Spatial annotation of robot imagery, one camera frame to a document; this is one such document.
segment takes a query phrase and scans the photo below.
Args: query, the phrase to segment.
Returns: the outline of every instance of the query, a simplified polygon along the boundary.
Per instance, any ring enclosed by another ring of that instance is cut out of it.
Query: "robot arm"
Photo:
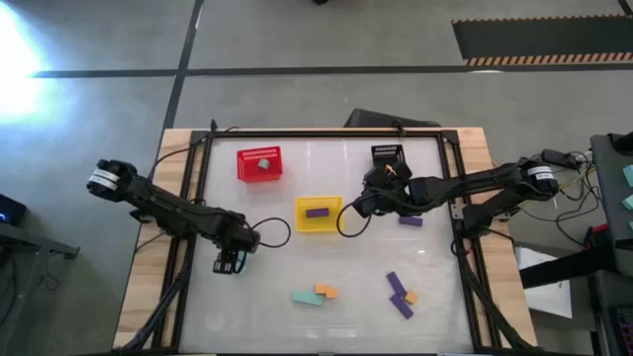
[[[99,198],[132,204],[137,207],[133,217],[139,213],[155,217],[158,226],[172,236],[193,232],[212,241],[221,250],[216,273],[232,273],[239,252],[257,250],[260,235],[248,227],[243,214],[192,204],[137,175],[129,163],[99,160],[87,188]]]
[[[407,164],[400,160],[384,169],[374,167],[365,175],[364,190],[352,206],[363,218],[387,213],[419,216],[455,198],[501,189],[486,202],[468,205],[462,211],[457,231],[462,238],[472,238],[480,236],[493,217],[516,213],[523,201],[547,201],[558,193],[550,167],[526,158],[449,179],[411,175]]]

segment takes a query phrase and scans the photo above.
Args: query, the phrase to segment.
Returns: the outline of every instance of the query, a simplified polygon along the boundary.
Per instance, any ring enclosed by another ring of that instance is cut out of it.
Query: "red plastic basket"
[[[259,160],[262,158],[270,162],[268,169],[258,166]],[[281,177],[283,172],[279,146],[245,149],[237,152],[237,178],[246,183],[276,180]]]

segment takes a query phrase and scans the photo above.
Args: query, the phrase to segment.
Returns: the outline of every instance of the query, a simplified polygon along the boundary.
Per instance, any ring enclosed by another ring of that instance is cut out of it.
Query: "yellow tray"
[[[306,218],[308,209],[329,208],[329,216]],[[295,204],[295,229],[300,232],[333,232],[336,218],[343,209],[343,197],[300,197]],[[341,229],[345,228],[345,219],[340,217]]]

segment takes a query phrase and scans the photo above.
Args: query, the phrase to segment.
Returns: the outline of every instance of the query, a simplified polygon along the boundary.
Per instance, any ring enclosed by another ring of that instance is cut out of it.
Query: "concrete floor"
[[[131,207],[94,198],[84,186],[102,157],[147,172],[173,78],[15,74],[176,68],[193,4],[0,3],[0,45],[11,49],[0,57],[0,137],[9,152],[0,160],[0,193],[29,207],[27,229],[81,246],[77,261],[51,262],[61,287],[37,293],[12,345],[16,354],[109,349],[138,224],[127,215]],[[308,0],[206,0],[190,67],[461,64],[450,20],[620,12],[615,0],[332,0],[321,7]],[[633,74],[607,71],[196,77],[185,81],[174,126],[205,128],[213,118],[222,127],[340,127],[359,107],[483,127],[492,157],[506,162],[545,147],[584,151],[592,134],[631,131],[632,89]],[[558,203],[560,211],[572,206]],[[552,203],[529,209],[557,214]],[[597,212],[567,227],[580,237],[603,221]],[[510,227],[518,241],[574,249],[549,223],[519,214]],[[574,320],[534,315],[541,345],[590,351],[586,288],[581,281],[574,290]]]

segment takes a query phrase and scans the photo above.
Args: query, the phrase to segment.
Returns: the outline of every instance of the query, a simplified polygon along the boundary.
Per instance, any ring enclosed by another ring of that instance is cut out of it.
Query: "black mat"
[[[457,20],[453,30],[469,65],[633,60],[626,16]]]

